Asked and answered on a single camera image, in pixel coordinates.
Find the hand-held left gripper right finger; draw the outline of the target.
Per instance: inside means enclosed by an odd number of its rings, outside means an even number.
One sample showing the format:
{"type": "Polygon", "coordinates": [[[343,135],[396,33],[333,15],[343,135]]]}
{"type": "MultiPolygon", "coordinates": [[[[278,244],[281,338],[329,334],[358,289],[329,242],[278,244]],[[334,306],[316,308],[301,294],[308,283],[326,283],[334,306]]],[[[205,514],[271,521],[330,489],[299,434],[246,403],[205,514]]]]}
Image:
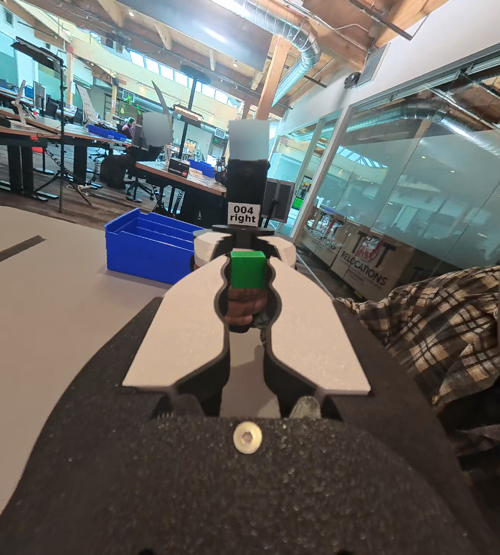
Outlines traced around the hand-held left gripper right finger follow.
{"type": "Polygon", "coordinates": [[[284,261],[267,262],[271,279],[263,376],[288,417],[303,397],[319,407],[337,396],[367,396],[371,385],[334,301],[284,261]]]}

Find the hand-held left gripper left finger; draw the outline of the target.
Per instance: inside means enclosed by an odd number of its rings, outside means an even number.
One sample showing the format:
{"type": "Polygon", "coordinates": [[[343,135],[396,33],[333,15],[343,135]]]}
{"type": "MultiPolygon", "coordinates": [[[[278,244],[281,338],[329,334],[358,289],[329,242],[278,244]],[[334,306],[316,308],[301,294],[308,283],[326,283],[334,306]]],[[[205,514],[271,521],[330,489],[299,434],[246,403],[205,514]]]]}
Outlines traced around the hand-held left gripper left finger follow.
{"type": "Polygon", "coordinates": [[[221,314],[228,294],[221,255],[178,281],[161,299],[122,386],[192,395],[206,416],[218,417],[231,371],[229,329],[221,314]]]}

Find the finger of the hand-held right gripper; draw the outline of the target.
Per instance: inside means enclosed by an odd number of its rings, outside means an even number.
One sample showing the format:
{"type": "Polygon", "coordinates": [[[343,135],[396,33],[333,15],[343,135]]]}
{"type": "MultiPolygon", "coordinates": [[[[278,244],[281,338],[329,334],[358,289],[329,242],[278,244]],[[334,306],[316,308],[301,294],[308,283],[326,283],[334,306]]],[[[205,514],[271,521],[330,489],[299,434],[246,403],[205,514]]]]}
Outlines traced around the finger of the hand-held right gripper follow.
{"type": "Polygon", "coordinates": [[[259,251],[266,259],[276,258],[296,269],[297,252],[294,243],[282,235],[259,235],[259,251]]]}
{"type": "Polygon", "coordinates": [[[193,271],[220,256],[230,256],[233,249],[233,235],[213,230],[193,232],[193,271]]]}

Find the green wooden cube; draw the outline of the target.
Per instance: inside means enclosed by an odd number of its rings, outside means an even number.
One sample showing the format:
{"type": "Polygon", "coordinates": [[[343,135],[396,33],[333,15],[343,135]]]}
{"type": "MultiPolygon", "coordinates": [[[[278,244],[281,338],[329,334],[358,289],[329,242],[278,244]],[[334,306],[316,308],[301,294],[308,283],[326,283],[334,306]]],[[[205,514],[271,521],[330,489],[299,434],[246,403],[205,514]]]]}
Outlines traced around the green wooden cube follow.
{"type": "Polygon", "coordinates": [[[267,258],[262,251],[233,250],[231,252],[231,288],[237,290],[265,287],[267,258]]]}

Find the blue plastic bin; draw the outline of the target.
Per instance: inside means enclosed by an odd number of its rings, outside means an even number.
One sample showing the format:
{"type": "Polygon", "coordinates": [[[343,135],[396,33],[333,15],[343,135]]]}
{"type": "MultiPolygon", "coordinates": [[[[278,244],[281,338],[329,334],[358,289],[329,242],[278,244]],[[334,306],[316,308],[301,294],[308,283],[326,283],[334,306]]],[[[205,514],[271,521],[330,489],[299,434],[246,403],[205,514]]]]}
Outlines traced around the blue plastic bin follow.
{"type": "Polygon", "coordinates": [[[169,285],[191,273],[193,234],[203,230],[139,209],[111,220],[103,228],[110,271],[169,285]]]}

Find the person's right forearm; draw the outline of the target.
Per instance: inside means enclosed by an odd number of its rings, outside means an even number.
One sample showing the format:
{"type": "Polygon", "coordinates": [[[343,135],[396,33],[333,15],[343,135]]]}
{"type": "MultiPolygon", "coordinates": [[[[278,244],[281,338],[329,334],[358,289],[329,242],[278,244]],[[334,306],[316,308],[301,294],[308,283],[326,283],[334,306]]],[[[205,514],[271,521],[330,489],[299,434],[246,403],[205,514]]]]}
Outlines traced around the person's right forearm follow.
{"type": "Polygon", "coordinates": [[[393,289],[381,301],[337,299],[440,412],[500,377],[500,266],[473,267],[393,289]]]}

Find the person's right hand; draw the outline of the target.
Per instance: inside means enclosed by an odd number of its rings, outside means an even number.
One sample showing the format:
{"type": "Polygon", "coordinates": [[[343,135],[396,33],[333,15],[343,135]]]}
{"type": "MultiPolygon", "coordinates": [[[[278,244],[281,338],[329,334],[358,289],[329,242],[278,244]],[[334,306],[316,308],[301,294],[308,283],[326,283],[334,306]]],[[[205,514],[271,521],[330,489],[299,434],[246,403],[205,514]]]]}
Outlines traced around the person's right hand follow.
{"type": "Polygon", "coordinates": [[[263,328],[268,322],[265,288],[230,288],[225,322],[231,332],[263,328]]]}

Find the printed cardboard box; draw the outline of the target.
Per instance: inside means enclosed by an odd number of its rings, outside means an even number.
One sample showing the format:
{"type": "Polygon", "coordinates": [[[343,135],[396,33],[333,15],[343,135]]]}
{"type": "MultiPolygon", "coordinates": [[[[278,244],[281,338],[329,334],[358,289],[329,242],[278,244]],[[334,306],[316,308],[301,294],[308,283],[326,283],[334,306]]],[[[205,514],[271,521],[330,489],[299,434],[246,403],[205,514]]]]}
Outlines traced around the printed cardboard box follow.
{"type": "Polygon", "coordinates": [[[363,225],[351,225],[331,270],[367,300],[385,298],[402,277],[415,249],[363,225]]]}
{"type": "Polygon", "coordinates": [[[320,212],[304,227],[300,236],[301,245],[323,263],[331,267],[339,255],[347,236],[345,221],[320,212]]]}

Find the grey panel light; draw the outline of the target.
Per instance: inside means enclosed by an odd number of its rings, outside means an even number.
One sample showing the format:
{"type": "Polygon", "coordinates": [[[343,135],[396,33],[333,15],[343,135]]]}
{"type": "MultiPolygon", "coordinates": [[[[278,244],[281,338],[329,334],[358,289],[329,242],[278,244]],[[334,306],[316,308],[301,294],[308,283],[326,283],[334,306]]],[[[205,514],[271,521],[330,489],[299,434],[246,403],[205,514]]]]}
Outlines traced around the grey panel light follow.
{"type": "Polygon", "coordinates": [[[262,223],[270,221],[285,224],[293,204],[294,182],[269,177],[261,209],[262,223]]]}

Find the wooden desk with black legs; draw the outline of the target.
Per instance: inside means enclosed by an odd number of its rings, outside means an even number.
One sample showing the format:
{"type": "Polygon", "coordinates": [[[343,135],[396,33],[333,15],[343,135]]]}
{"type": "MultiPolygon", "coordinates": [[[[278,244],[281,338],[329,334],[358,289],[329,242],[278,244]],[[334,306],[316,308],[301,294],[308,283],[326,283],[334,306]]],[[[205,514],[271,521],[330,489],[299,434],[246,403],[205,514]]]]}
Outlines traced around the wooden desk with black legs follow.
{"type": "Polygon", "coordinates": [[[211,177],[196,177],[189,173],[187,178],[167,172],[166,165],[161,162],[136,162],[136,170],[139,170],[146,181],[158,188],[158,206],[163,205],[164,190],[169,187],[169,203],[166,208],[168,214],[176,217],[177,209],[181,206],[182,199],[177,195],[177,191],[186,191],[187,189],[195,189],[203,191],[220,198],[226,198],[226,188],[216,182],[211,177]]]}
{"type": "MultiPolygon", "coordinates": [[[[42,116],[26,116],[20,119],[17,114],[0,109],[0,146],[6,147],[7,150],[9,176],[7,180],[0,180],[1,190],[39,201],[59,199],[58,179],[43,189],[43,197],[36,193],[53,177],[44,184],[35,186],[32,151],[33,147],[46,149],[49,144],[60,146],[59,127],[58,120],[42,116]]],[[[90,206],[88,194],[84,192],[86,188],[94,189],[94,185],[86,181],[87,149],[98,147],[113,151],[113,147],[126,146],[129,146],[129,140],[112,142],[89,133],[87,127],[65,123],[65,167],[73,177],[73,181],[66,184],[66,187],[69,186],[78,193],[90,206]]]]}

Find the black light stand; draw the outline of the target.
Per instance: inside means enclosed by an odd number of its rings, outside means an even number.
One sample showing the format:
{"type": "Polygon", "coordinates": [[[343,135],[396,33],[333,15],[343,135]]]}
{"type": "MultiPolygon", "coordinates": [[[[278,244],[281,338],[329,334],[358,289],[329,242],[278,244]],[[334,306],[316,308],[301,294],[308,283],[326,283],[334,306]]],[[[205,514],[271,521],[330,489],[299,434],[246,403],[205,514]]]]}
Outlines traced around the black light stand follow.
{"type": "Polygon", "coordinates": [[[60,74],[60,98],[59,109],[61,116],[59,119],[60,127],[58,132],[59,145],[60,145],[60,166],[59,171],[50,179],[44,186],[36,191],[39,196],[44,196],[43,189],[55,180],[59,180],[59,213],[64,212],[64,189],[66,184],[73,181],[73,177],[69,174],[65,167],[65,78],[64,78],[64,61],[57,54],[52,53],[46,48],[41,48],[33,43],[30,43],[20,37],[16,37],[11,47],[26,56],[30,57],[38,64],[51,68],[54,71],[59,71],[60,74]]]}

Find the person's plaid shirt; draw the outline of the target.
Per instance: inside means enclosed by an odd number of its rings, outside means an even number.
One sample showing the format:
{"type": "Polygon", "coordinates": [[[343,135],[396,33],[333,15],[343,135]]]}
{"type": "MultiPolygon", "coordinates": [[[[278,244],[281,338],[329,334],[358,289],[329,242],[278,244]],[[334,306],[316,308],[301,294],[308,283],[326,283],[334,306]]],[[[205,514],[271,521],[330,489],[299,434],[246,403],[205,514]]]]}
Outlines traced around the person's plaid shirt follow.
{"type": "Polygon", "coordinates": [[[482,517],[500,544],[500,377],[439,416],[482,517]]]}

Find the silver ventilation duct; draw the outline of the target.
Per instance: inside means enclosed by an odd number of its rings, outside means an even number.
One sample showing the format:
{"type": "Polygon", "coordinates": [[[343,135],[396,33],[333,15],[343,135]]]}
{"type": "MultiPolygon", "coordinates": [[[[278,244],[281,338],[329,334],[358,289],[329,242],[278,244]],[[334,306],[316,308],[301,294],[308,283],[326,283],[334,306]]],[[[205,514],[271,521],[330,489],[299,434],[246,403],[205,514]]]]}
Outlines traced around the silver ventilation duct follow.
{"type": "Polygon", "coordinates": [[[274,29],[272,33],[289,42],[298,50],[300,56],[279,82],[273,100],[273,105],[276,105],[299,80],[319,63],[322,51],[316,32],[307,19],[277,18],[274,29]]]}

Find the wall vent grille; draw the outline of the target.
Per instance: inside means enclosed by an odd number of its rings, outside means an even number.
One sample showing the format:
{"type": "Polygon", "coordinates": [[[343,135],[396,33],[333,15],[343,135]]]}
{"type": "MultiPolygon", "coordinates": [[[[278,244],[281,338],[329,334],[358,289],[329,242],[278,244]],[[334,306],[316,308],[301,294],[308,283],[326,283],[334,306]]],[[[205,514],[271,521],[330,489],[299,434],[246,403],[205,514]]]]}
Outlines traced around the wall vent grille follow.
{"type": "Polygon", "coordinates": [[[360,73],[357,81],[357,88],[363,87],[364,85],[370,83],[374,80],[377,75],[379,68],[385,59],[386,52],[390,47],[390,43],[387,43],[379,48],[374,48],[369,54],[365,61],[364,67],[360,73]]]}

